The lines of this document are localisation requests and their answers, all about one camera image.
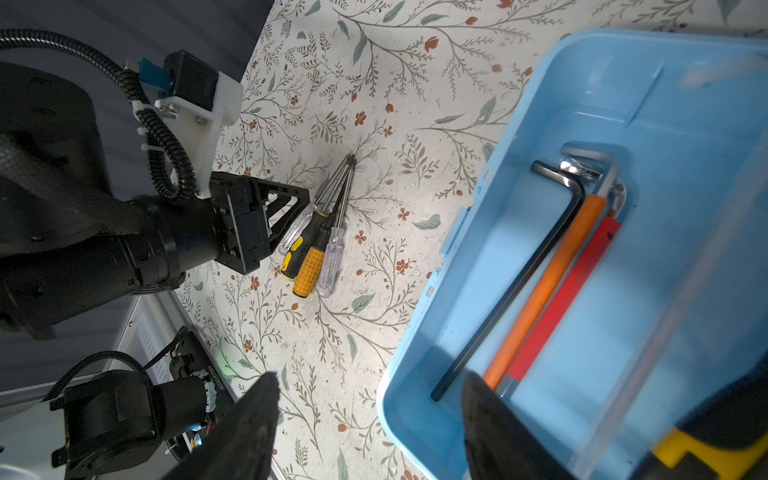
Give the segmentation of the black hex key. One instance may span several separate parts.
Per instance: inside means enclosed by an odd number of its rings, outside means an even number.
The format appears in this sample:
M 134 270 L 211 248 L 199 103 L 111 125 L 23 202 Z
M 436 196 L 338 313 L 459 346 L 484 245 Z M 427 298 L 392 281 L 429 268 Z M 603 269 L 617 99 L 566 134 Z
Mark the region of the black hex key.
M 551 182 L 554 182 L 555 184 L 567 188 L 571 193 L 570 202 L 564 212 L 558 218 L 557 222 L 544 237 L 541 244 L 533 252 L 532 256 L 522 267 L 510 286 L 506 289 L 504 294 L 494 305 L 490 313 L 479 325 L 477 330 L 470 337 L 450 367 L 446 370 L 439 382 L 436 384 L 430 394 L 430 397 L 434 402 L 439 402 L 443 398 L 453 382 L 459 376 L 460 371 L 467 365 L 469 360 L 476 353 L 484 340 L 488 337 L 493 328 L 502 318 L 506 310 L 511 306 L 513 301 L 517 298 L 522 289 L 532 278 L 533 274 L 543 263 L 544 259 L 549 255 L 557 242 L 568 230 L 571 222 L 577 214 L 577 211 L 584 202 L 585 190 L 580 180 L 576 180 L 573 176 L 563 173 L 559 169 L 556 169 L 553 166 L 550 166 L 540 160 L 535 160 L 532 163 L 530 170 L 532 173 L 538 176 L 541 176 Z

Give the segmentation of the red hex key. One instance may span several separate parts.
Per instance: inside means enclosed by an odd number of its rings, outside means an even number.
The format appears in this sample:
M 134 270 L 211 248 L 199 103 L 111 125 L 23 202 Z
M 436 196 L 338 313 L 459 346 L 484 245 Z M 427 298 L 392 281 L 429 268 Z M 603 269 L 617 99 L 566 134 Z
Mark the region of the red hex key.
M 610 197 L 611 206 L 607 215 L 593 234 L 590 242 L 581 253 L 578 261 L 569 271 L 554 299 L 550 302 L 542 318 L 535 325 L 532 333 L 523 344 L 521 352 L 510 364 L 507 374 L 500 382 L 496 392 L 502 397 L 511 397 L 517 386 L 536 361 L 553 332 L 564 318 L 581 288 L 598 265 L 602 256 L 611 245 L 622 226 L 627 189 L 617 180 L 613 183 Z

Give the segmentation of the yellow black utility knife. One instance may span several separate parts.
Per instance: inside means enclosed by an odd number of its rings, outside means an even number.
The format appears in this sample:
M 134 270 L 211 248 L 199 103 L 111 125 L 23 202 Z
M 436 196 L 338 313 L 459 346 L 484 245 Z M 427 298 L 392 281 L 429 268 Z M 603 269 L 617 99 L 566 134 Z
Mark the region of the yellow black utility knife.
M 633 479 L 765 479 L 767 358 L 680 420 Z

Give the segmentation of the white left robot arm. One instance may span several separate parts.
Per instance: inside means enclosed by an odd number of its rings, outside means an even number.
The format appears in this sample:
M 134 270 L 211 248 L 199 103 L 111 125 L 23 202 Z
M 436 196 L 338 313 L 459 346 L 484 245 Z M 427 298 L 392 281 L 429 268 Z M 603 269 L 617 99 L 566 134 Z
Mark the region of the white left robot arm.
M 270 257 L 309 204 L 301 187 L 217 172 L 240 83 L 179 51 L 140 78 L 190 155 L 191 198 L 116 199 L 89 95 L 61 77 L 1 67 L 1 326 L 36 339 L 129 294 L 178 288 L 210 261 L 239 274 Z

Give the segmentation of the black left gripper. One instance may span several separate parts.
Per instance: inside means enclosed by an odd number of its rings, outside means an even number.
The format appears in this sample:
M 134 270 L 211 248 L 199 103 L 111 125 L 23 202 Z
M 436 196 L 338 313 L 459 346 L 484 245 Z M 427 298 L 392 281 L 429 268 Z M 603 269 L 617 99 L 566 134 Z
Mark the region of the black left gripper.
M 210 200 L 220 218 L 216 261 L 240 273 L 257 270 L 309 205 L 303 187 L 214 172 Z

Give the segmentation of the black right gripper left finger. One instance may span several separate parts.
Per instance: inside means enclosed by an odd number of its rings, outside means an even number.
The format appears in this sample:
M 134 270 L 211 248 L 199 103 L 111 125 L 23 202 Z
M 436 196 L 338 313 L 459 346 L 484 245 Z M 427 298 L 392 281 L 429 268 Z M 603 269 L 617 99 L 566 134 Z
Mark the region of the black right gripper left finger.
M 270 476 L 280 388 L 264 373 L 235 403 L 203 445 L 165 475 L 167 479 L 260 479 Z

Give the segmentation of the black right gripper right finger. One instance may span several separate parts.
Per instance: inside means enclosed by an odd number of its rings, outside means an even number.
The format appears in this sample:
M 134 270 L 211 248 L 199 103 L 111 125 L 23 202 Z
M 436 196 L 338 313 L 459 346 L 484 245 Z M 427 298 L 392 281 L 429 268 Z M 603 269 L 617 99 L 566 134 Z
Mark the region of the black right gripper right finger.
M 523 422 L 475 372 L 461 391 L 465 451 L 473 479 L 571 479 Z

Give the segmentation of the blue plastic tool box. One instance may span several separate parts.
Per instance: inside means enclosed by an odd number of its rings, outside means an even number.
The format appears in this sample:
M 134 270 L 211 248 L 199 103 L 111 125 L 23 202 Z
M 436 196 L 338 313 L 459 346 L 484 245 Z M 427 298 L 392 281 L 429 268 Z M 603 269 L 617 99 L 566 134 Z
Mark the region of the blue plastic tool box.
M 430 479 L 767 475 L 767 43 L 537 66 L 378 390 Z

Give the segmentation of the orange hex key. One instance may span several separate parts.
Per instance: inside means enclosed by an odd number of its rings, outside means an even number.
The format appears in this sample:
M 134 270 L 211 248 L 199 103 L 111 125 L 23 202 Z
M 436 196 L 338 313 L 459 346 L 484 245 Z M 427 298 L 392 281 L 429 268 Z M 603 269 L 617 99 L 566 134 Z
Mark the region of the orange hex key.
M 492 390 L 501 383 L 509 364 L 515 358 L 588 235 L 600 219 L 607 204 L 609 192 L 618 177 L 619 166 L 614 155 L 607 150 L 589 149 L 575 143 L 567 143 L 563 146 L 561 153 L 567 157 L 601 164 L 603 176 L 580 207 L 550 263 L 486 370 L 483 379 Z

